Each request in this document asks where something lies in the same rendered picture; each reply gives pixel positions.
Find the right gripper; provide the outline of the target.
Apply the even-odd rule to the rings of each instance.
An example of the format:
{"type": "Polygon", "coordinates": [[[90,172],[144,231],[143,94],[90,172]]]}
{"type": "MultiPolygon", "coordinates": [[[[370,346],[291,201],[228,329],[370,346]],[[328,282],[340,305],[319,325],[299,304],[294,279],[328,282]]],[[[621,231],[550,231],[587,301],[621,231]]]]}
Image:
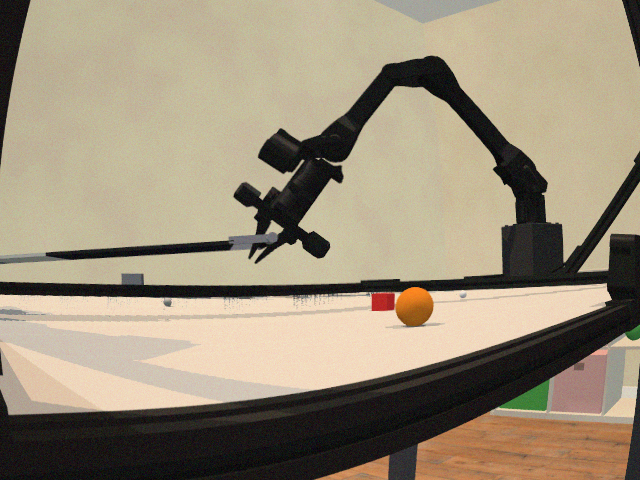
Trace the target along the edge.
{"type": "Polygon", "coordinates": [[[305,216],[307,211],[310,209],[310,207],[318,197],[314,190],[312,190],[308,185],[301,182],[300,180],[291,178],[271,206],[261,198],[259,198],[260,195],[261,192],[247,182],[241,183],[233,195],[233,197],[245,207],[251,207],[250,204],[252,204],[253,207],[258,209],[258,213],[254,216],[254,219],[257,220],[257,229],[255,235],[257,235],[257,231],[258,235],[265,234],[271,224],[271,220],[284,228],[283,231],[279,233],[280,235],[278,234],[279,236],[277,242],[274,242],[271,245],[267,246],[265,250],[258,256],[256,261],[254,262],[255,264],[260,262],[263,258],[265,258],[281,245],[285,243],[293,245],[298,239],[301,242],[304,242],[302,242],[304,250],[318,259],[324,258],[324,256],[330,249],[330,242],[317,234],[315,231],[307,233],[305,230],[298,226],[302,218],[305,216]],[[246,201],[241,197],[244,197],[246,201]],[[254,202],[255,200],[256,202],[254,202]],[[280,211],[277,209],[279,209],[280,211]],[[281,211],[283,211],[284,213],[281,211]],[[280,216],[280,214],[282,215],[280,216]],[[293,219],[294,221],[292,221],[291,219],[293,219]],[[312,250],[308,245],[314,250],[312,250]],[[318,253],[315,251],[318,251],[318,253]]]}

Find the orange ball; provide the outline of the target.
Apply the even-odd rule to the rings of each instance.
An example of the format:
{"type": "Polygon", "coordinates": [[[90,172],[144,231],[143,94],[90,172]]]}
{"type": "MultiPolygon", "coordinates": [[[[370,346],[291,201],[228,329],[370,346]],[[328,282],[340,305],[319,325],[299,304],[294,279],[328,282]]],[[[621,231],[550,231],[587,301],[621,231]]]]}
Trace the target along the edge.
{"type": "Polygon", "coordinates": [[[424,324],[431,317],[433,309],[434,302],[431,295],[419,287],[402,292],[395,306],[397,317],[408,326],[424,324]]]}

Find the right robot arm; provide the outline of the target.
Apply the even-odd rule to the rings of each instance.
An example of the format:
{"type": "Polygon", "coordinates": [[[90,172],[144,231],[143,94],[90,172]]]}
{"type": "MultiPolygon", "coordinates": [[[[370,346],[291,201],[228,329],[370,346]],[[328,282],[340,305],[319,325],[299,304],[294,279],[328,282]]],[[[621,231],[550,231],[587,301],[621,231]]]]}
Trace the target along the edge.
{"type": "Polygon", "coordinates": [[[510,144],[461,89],[452,70],[438,56],[386,64],[349,111],[321,135],[301,142],[280,128],[266,140],[258,158],[282,174],[293,172],[303,159],[292,178],[305,183],[319,196],[330,179],[342,183],[344,177],[342,165],[334,166],[326,160],[337,163],[348,158],[355,145],[353,141],[358,139],[363,126],[395,86],[425,88],[447,102],[481,140],[497,164],[493,171],[512,189],[516,198],[516,224],[513,225],[530,221],[551,223],[546,222],[545,197],[542,195],[547,191],[548,182],[536,170],[533,161],[510,144]]]}

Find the red cube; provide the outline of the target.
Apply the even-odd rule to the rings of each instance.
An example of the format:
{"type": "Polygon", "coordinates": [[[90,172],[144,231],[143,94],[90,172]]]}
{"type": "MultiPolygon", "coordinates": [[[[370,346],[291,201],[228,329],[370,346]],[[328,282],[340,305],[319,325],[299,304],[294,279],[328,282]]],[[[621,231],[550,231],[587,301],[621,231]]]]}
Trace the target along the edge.
{"type": "Polygon", "coordinates": [[[395,310],[395,293],[372,294],[372,311],[395,310]]]}

